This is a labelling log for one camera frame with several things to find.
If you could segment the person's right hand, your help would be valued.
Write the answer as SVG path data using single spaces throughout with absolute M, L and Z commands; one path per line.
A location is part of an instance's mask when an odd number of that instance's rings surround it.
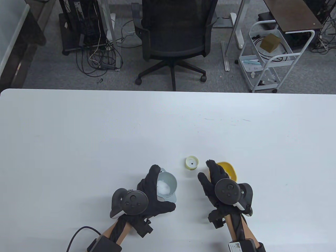
M 214 160 L 207 160 L 210 179 L 205 173 L 198 173 L 205 195 L 215 207 L 209 214 L 209 221 L 214 222 L 231 214 L 252 216 L 253 190 L 248 183 L 237 183 Z

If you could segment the person's left hand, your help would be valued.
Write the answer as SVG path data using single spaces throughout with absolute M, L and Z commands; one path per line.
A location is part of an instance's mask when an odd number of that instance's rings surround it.
M 137 185 L 136 190 L 120 188 L 113 194 L 110 217 L 125 219 L 131 223 L 138 219 L 148 219 L 160 214 L 173 212 L 176 204 L 159 201 L 157 198 L 157 182 L 161 167 L 154 164 L 146 177 Z

